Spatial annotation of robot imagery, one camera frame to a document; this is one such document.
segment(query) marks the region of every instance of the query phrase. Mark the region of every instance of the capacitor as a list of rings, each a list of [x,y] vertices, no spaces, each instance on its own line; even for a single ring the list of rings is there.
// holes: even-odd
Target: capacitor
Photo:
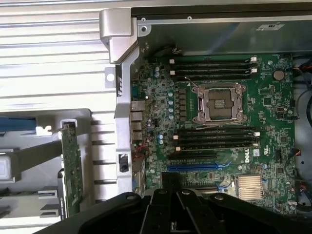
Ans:
[[[262,167],[263,169],[267,169],[267,168],[268,168],[268,165],[265,164],[265,163],[261,163],[261,167]]]

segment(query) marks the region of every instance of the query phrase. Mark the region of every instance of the blue connector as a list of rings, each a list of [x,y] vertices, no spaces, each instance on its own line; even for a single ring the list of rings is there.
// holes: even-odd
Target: blue connector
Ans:
[[[227,164],[219,165],[217,163],[203,163],[203,164],[178,164],[178,165],[169,165],[169,172],[194,172],[194,171],[207,171],[207,170],[218,170],[223,167],[228,167],[231,162]]]

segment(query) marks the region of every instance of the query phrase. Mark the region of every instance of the green circuit board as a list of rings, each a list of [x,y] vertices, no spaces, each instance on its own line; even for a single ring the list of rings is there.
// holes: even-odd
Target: green circuit board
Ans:
[[[180,172],[186,188],[218,184],[222,192],[238,196],[237,176],[260,175],[263,198],[250,202],[281,214],[295,213],[294,182],[286,175],[284,163],[294,148],[292,57],[281,55],[230,55],[176,57],[180,62],[202,62],[208,59],[230,60],[257,58],[257,72],[248,80],[174,82],[170,75],[169,59],[153,58],[146,61],[132,83],[132,100],[145,100],[142,119],[142,141],[148,139],[146,154],[146,187],[160,187],[160,173],[171,164],[218,163],[219,170]],[[276,80],[273,72],[284,71],[284,78]],[[192,88],[201,84],[239,83],[246,87],[242,96],[244,122],[232,126],[253,126],[260,133],[257,147],[216,150],[216,159],[168,160],[175,151],[173,136],[177,129],[191,129],[201,125],[192,119],[197,115],[197,94]],[[185,107],[181,109],[181,92]],[[291,161],[286,167],[294,173]]]
[[[81,159],[75,123],[64,122],[61,132],[65,172],[65,201],[67,217],[70,217],[80,211],[79,206],[83,199]]]

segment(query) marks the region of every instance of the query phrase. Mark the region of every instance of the black pcie slot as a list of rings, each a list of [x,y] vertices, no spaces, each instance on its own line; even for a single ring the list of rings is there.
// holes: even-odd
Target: black pcie slot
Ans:
[[[218,187],[214,186],[204,186],[204,185],[194,185],[194,186],[183,186],[184,189],[195,189],[201,193],[217,192]]]
[[[229,143],[229,144],[214,144],[214,145],[191,145],[191,146],[178,146],[176,151],[203,151],[203,150],[215,150],[215,149],[230,149],[230,148],[249,148],[256,147],[254,143]]]
[[[169,160],[182,160],[182,159],[216,159],[215,153],[203,152],[174,152],[168,156]]]
[[[233,142],[233,141],[244,141],[244,140],[257,140],[258,138],[254,136],[201,136],[201,137],[187,137],[179,140],[175,140],[175,144],[192,144],[192,143],[200,143],[200,142]]]
[[[191,74],[189,76],[187,76],[187,78],[191,79],[192,81],[202,81],[202,80],[248,80],[252,78],[252,74],[232,74],[232,75],[225,75],[225,74],[221,74],[221,75],[213,75],[213,76],[209,76],[209,75],[201,75],[198,76],[196,74]],[[172,80],[175,82],[181,82],[181,81],[187,81],[185,79],[185,76],[172,76]]]

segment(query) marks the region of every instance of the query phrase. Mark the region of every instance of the motherboard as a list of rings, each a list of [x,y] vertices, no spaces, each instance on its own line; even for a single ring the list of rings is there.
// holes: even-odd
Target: motherboard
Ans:
[[[150,58],[132,77],[132,157],[146,189],[178,172],[203,197],[223,192],[294,214],[292,57]]]

